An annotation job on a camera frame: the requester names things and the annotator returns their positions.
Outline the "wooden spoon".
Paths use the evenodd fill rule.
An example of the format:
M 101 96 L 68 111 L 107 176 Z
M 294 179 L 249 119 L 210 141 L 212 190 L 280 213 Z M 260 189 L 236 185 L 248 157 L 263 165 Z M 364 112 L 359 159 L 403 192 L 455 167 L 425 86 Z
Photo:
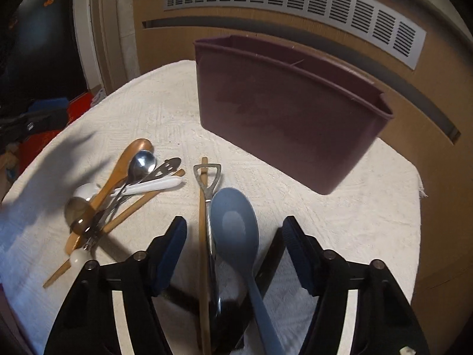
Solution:
M 84 242 L 82 231 L 86 227 L 90 226 L 90 223 L 99 210 L 99 207 L 104 203 L 107 197 L 110 196 L 114 189 L 120 184 L 125 183 L 125 180 L 128 177 L 129 164 L 132 161 L 132 158 L 141 150 L 153 152 L 154 148 L 151 141 L 148 139 L 136 139 L 125 148 L 122 155 L 117 160 L 105 185 L 71 224 L 71 235 L 65 245 L 66 254 L 71 255 L 71 253 Z

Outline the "grey ventilation grille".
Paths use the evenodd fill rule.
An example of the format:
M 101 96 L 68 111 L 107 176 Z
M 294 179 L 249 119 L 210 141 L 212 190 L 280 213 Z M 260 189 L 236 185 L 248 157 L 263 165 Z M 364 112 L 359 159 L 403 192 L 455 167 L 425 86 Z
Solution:
M 163 0 L 165 10 L 191 7 L 253 8 L 321 22 L 377 46 L 411 70 L 427 37 L 409 18 L 375 0 Z

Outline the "white textured table cloth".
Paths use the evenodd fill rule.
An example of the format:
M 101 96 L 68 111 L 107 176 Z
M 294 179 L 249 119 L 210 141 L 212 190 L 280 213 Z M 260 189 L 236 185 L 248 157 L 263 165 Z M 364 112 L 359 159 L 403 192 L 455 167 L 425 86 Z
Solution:
M 181 188 L 157 195 L 114 229 L 96 256 L 101 264 L 146 249 L 175 216 L 188 236 L 171 282 L 198 293 L 199 187 L 192 169 L 203 157 L 222 167 L 221 184 L 245 194 L 256 213 L 265 251 L 286 216 L 346 260 L 383 260 L 406 297 L 419 266 L 420 192 L 414 165 L 382 140 L 327 196 L 322 196 L 200 125 L 196 64 L 184 60 L 134 79 L 61 131 L 14 182 L 1 204 L 1 282 L 35 354 L 75 279 L 68 271 L 44 282 L 67 259 L 63 209 L 75 189 L 104 184 L 133 140 L 152 141 L 158 159 L 179 157 Z

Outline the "blue plastic serving spoon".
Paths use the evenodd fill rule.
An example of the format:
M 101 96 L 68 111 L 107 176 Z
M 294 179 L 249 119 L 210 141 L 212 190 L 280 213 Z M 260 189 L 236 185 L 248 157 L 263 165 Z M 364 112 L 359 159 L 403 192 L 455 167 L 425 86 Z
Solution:
M 217 254 L 244 280 L 265 353 L 283 354 L 283 347 L 253 277 L 259 229 L 247 197 L 235 188 L 219 190 L 210 204 L 210 226 Z

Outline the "wooden chopstick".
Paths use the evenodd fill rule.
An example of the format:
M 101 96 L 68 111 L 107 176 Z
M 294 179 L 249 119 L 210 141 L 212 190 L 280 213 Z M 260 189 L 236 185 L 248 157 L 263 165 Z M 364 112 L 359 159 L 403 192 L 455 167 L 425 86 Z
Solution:
M 135 213 L 137 210 L 142 208 L 144 205 L 146 205 L 147 202 L 149 202 L 151 199 L 153 199 L 155 196 L 160 194 L 163 191 L 166 191 L 168 189 L 173 189 L 180 185 L 182 183 L 182 178 L 186 174 L 184 169 L 179 169 L 177 172 L 175 172 L 173 175 L 163 178 L 164 183 L 167 185 L 165 188 L 163 187 L 163 184 L 160 185 L 160 188 L 157 191 L 148 191 L 146 192 L 143 196 L 141 196 L 138 200 L 135 201 L 132 205 L 127 207 L 124 211 L 122 211 L 118 216 L 116 216 L 115 219 L 112 221 L 108 222 L 106 225 L 103 227 L 103 232 L 99 233 L 99 236 L 102 235 L 107 235 L 109 234 L 113 229 L 118 227 L 120 224 L 124 222 L 128 217 L 130 217 L 133 213 Z M 69 268 L 71 267 L 71 261 L 67 259 L 43 284 L 43 288 L 48 288 L 51 285 L 54 284 L 54 282 L 57 281 Z
M 200 259 L 200 335 L 202 354 L 211 355 L 211 332 L 208 310 L 208 259 L 207 259 L 207 234 L 206 234 L 206 211 L 205 194 L 200 191 L 199 203 L 199 259 Z

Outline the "white ceramic spoon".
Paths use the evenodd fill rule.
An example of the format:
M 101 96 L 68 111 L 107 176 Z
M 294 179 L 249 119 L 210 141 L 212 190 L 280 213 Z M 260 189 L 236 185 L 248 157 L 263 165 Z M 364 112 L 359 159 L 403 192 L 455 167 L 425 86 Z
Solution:
M 163 177 L 161 179 L 150 180 L 143 183 L 135 183 L 128 186 L 123 192 L 123 196 L 135 196 L 142 195 L 151 191 L 162 191 L 172 188 L 176 188 L 183 183 L 183 178 L 178 175 L 172 175 Z M 82 186 L 78 187 L 74 193 L 73 197 L 78 197 L 86 201 L 90 201 L 94 196 L 96 196 L 101 188 L 97 184 L 85 183 Z

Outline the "maroon plastic utensil holder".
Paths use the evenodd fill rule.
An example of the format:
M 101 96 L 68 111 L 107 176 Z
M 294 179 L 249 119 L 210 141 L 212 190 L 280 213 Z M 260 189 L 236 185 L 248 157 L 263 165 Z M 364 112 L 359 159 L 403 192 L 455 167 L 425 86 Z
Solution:
M 319 194 L 393 117 L 380 89 L 330 59 L 241 35 L 194 47 L 201 126 Z

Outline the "slotted steel peeler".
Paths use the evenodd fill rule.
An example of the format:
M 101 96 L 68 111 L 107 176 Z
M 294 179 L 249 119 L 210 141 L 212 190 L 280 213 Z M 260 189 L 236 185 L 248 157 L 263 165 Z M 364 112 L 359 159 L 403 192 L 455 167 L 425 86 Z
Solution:
M 181 164 L 181 158 L 173 157 L 170 159 L 166 159 L 163 164 L 159 167 L 155 168 L 153 172 L 151 172 L 148 176 L 146 176 L 141 183 L 146 183 L 151 180 L 161 179 L 167 175 L 171 175 L 171 173 L 176 172 L 179 169 Z

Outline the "dark metal spoon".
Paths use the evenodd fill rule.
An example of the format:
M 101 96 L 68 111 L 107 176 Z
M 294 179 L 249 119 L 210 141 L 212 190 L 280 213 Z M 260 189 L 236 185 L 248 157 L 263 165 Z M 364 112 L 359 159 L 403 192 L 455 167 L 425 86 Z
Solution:
M 72 233 L 89 237 L 92 233 L 92 221 L 96 210 L 84 199 L 72 197 L 68 200 L 64 216 Z

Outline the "steel bottle opener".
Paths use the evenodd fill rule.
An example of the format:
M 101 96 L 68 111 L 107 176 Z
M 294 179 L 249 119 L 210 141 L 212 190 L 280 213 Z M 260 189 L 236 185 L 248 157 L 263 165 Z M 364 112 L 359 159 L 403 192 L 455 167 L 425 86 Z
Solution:
M 212 306 L 211 316 L 216 317 L 221 313 L 221 298 L 216 280 L 216 252 L 210 224 L 210 205 L 221 178 L 221 165 L 210 163 L 207 157 L 203 157 L 200 164 L 193 166 L 193 172 L 196 181 L 200 186 L 204 201 L 204 253 L 205 265 L 208 271 L 207 286 L 210 296 L 210 304 Z

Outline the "shiny steel spoon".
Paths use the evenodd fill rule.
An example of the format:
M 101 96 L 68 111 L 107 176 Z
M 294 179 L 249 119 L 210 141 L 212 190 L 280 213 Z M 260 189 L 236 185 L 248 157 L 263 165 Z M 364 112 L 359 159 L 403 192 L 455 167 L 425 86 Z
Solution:
M 141 150 L 135 154 L 128 166 L 126 181 L 121 189 L 119 189 L 118 194 L 103 211 L 103 214 L 100 217 L 95 216 L 90 222 L 90 226 L 85 230 L 84 237 L 87 239 L 83 245 L 85 248 L 90 246 L 93 237 L 99 231 L 99 224 L 107 218 L 111 210 L 116 206 L 126 187 L 133 183 L 139 183 L 141 180 L 149 176 L 154 171 L 156 164 L 157 159 L 150 151 Z

